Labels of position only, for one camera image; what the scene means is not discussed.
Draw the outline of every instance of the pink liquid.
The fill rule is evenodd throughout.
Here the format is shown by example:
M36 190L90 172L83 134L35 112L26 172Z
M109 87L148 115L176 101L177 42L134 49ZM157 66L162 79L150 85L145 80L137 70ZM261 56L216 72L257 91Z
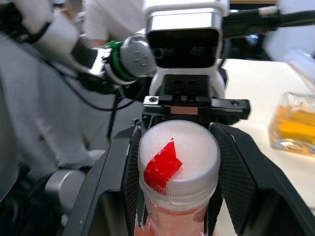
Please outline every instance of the pink liquid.
M148 220L145 229L137 224L135 236L204 236L205 206L189 211L170 211L148 203Z

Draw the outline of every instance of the bottle cap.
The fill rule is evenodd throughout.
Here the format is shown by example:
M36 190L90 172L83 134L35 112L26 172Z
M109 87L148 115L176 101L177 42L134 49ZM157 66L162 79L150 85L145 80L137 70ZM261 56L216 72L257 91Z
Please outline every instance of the bottle cap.
M156 205L193 209L209 201L220 167L217 140L204 127L172 120L149 129L140 140L140 186Z

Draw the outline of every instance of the plastic bottle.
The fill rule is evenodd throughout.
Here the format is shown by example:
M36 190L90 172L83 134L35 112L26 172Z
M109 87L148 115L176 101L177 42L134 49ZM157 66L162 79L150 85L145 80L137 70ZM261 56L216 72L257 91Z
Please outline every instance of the plastic bottle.
M148 130L138 167L149 216L135 236L202 236L219 166L218 143L204 127L173 120Z

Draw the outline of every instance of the green ring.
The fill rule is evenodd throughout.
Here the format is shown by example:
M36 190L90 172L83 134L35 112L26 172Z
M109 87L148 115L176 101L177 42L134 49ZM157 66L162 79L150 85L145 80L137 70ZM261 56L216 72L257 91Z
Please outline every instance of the green ring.
M134 78L128 75L128 73L121 67L120 65L120 59L119 59L119 49L122 45L122 42L117 42L117 41L110 41L106 45L109 45L112 48L112 58L113 58L113 63L114 67L117 70L117 72L123 76L125 79L134 81Z

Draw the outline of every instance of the screw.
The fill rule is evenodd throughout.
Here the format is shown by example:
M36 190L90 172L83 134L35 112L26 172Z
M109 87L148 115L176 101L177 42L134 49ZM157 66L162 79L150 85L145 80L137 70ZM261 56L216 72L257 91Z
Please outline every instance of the screw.
M238 105L240 105L240 103L236 100L234 101L231 101L231 104L234 106L234 107L237 107Z
M156 98L156 97L151 97L151 98L149 99L149 101L150 101L150 102L156 102L156 101L157 101L157 98Z

